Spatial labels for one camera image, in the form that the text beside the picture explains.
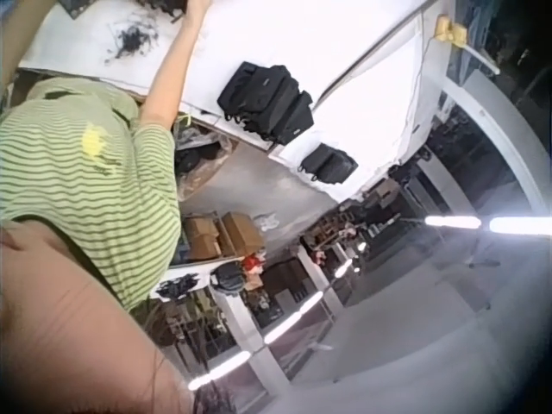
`red object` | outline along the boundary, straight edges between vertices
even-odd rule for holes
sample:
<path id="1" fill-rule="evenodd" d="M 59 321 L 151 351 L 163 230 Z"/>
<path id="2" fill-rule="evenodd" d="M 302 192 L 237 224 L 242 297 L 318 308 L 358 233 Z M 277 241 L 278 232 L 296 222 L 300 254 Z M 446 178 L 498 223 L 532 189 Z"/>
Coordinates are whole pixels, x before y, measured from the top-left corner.
<path id="1" fill-rule="evenodd" d="M 241 261 L 241 265 L 243 266 L 243 270 L 249 273 L 256 267 L 262 266 L 262 263 L 256 254 L 251 254 Z"/>

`black object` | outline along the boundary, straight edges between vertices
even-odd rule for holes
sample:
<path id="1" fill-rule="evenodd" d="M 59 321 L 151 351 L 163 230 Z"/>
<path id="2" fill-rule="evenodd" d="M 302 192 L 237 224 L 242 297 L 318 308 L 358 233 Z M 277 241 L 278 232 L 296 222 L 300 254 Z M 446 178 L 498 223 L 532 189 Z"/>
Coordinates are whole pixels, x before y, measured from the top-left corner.
<path id="1" fill-rule="evenodd" d="M 188 0 L 136 0 L 142 6 L 149 6 L 152 9 L 160 9 L 170 17 L 177 17 L 175 12 L 181 11 L 185 14 L 188 7 Z"/>
<path id="2" fill-rule="evenodd" d="M 358 166 L 345 151 L 337 149 L 317 171 L 317 178 L 326 184 L 342 184 Z"/>
<path id="3" fill-rule="evenodd" d="M 214 160 L 218 156 L 222 146 L 220 142 L 213 142 L 212 144 L 203 145 L 202 147 L 197 147 L 196 149 L 199 153 L 199 157 L 203 160 Z"/>
<path id="4" fill-rule="evenodd" d="M 72 19 L 82 15 L 96 0 L 58 0 Z"/>
<path id="5" fill-rule="evenodd" d="M 262 67 L 243 62 L 217 99 L 227 121 L 264 141 L 287 145 L 314 125 L 311 95 L 285 66 Z"/>
<path id="6" fill-rule="evenodd" d="M 273 134 L 278 137 L 278 144 L 287 145 L 304 131 L 314 125 L 311 108 L 312 97 L 303 91 L 295 98 L 284 116 L 274 128 Z"/>
<path id="7" fill-rule="evenodd" d="M 345 151 L 320 144 L 304 157 L 299 172 L 312 174 L 312 181 L 342 184 L 358 168 L 358 164 Z"/>
<path id="8" fill-rule="evenodd" d="M 307 174 L 312 174 L 312 181 L 316 181 L 318 170 L 329 160 L 333 153 L 334 148 L 326 144 L 320 144 L 317 149 L 304 157 L 298 171 L 300 173 L 305 172 Z"/>
<path id="9" fill-rule="evenodd" d="M 239 261 L 224 263 L 211 272 L 215 277 L 211 286 L 220 293 L 229 296 L 237 296 L 245 286 L 242 266 Z"/>
<path id="10" fill-rule="evenodd" d="M 178 279 L 167 280 L 160 284 L 157 294 L 165 299 L 179 300 L 186 296 L 198 284 L 198 274 L 188 273 Z"/>
<path id="11" fill-rule="evenodd" d="M 201 157 L 196 148 L 183 149 L 174 155 L 175 173 L 177 176 L 187 174 L 199 165 Z"/>

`striped shirt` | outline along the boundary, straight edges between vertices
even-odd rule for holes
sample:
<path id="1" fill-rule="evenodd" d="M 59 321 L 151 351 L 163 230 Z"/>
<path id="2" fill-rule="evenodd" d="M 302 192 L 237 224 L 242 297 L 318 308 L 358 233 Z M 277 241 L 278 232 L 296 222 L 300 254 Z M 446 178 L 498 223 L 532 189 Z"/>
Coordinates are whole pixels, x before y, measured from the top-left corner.
<path id="1" fill-rule="evenodd" d="M 173 137 L 133 126 L 137 117 L 110 85 L 53 78 L 0 120 L 1 218 L 50 223 L 128 310 L 167 270 L 180 234 Z"/>

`black bag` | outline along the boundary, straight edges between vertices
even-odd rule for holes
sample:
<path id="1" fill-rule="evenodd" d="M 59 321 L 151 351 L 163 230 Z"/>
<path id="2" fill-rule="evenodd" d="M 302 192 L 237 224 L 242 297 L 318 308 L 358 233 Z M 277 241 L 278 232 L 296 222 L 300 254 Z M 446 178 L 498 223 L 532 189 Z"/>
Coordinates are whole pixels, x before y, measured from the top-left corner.
<path id="1" fill-rule="evenodd" d="M 298 81 L 294 78 L 282 80 L 265 110 L 258 115 L 251 116 L 250 119 L 256 125 L 256 129 L 265 133 L 265 137 L 269 139 L 273 135 L 273 129 L 282 121 L 288 108 L 297 100 L 298 96 Z"/>
<path id="2" fill-rule="evenodd" d="M 216 291 L 228 296 L 237 296 L 245 286 L 242 266 L 239 261 L 224 263 L 211 272 L 215 277 L 211 286 Z"/>
<path id="3" fill-rule="evenodd" d="M 356 161 L 345 151 L 322 143 L 304 157 L 298 170 L 300 173 L 312 174 L 312 181 L 342 184 L 357 168 Z"/>
<path id="4" fill-rule="evenodd" d="M 312 174 L 311 180 L 316 181 L 318 170 L 324 165 L 327 160 L 329 160 L 334 152 L 334 148 L 326 144 L 320 144 L 317 149 L 304 157 L 303 161 L 301 161 L 301 165 L 299 166 L 298 171 L 300 173 L 305 172 L 307 174 Z"/>
<path id="5" fill-rule="evenodd" d="M 236 91 L 231 104 L 240 113 L 259 114 L 267 110 L 282 84 L 290 79 L 291 74 L 284 66 L 257 67 L 249 81 Z"/>
<path id="6" fill-rule="evenodd" d="M 227 121 L 238 115 L 240 109 L 235 104 L 235 95 L 248 84 L 257 67 L 253 63 L 243 62 L 218 97 L 216 102 L 224 111 Z"/>
<path id="7" fill-rule="evenodd" d="M 326 184 L 343 184 L 358 166 L 345 151 L 337 149 L 317 171 L 317 178 Z"/>
<path id="8" fill-rule="evenodd" d="M 314 125 L 311 96 L 285 66 L 240 65 L 217 99 L 227 121 L 265 141 L 286 145 Z"/>
<path id="9" fill-rule="evenodd" d="M 280 145 L 287 145 L 314 125 L 311 107 L 312 97 L 301 92 L 274 128 L 273 136 Z"/>

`person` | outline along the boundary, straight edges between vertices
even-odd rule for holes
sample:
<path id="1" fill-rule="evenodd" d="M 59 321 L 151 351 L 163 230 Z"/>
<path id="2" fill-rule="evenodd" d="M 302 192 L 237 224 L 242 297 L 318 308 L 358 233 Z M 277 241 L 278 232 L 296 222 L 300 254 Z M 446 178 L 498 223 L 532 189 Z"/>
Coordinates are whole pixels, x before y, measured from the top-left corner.
<path id="1" fill-rule="evenodd" d="M 169 130 L 209 7 L 188 0 L 140 110 L 110 85 L 52 78 L 0 120 L 2 395 L 31 412 L 233 410 L 189 392 L 129 315 L 179 237 Z"/>

